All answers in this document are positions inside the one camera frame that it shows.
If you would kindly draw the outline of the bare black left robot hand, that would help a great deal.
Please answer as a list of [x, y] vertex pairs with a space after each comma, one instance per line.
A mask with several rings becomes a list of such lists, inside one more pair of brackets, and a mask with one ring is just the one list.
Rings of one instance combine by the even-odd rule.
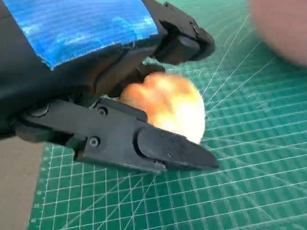
[[114, 100], [130, 83], [209, 57], [212, 36], [154, 0], [3, 0], [0, 137], [50, 142], [78, 162], [143, 172], [211, 170], [216, 157]]

